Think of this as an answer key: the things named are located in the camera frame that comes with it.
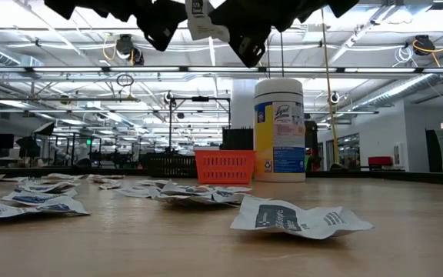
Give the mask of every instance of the white pillar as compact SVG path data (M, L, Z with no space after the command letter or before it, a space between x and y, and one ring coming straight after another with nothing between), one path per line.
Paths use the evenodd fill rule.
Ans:
M254 88L258 80L233 80L231 87L231 128L254 128Z

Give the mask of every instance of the disinfecting wipes canister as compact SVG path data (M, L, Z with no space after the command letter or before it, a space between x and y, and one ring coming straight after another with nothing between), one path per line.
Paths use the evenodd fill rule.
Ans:
M301 83L273 78L255 86L255 179L305 180L305 125Z

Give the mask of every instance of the red plastic basket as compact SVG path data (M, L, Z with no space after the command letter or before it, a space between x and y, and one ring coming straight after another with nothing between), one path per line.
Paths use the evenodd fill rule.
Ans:
M195 150L201 184L248 184L254 172L253 150Z

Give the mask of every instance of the black basket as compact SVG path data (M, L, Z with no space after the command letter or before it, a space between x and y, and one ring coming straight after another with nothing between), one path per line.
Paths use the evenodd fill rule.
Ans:
M156 178L197 178L196 157L154 154L147 157L145 169Z

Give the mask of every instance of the table surface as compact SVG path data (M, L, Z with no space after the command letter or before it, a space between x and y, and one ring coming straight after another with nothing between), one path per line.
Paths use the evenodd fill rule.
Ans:
M90 216L0 221L0 276L443 275L443 185L309 179L252 186L256 196L304 209L348 207L375 229L324 241L231 230L237 208L172 207L83 181L75 198ZM0 183L0 198L14 187Z

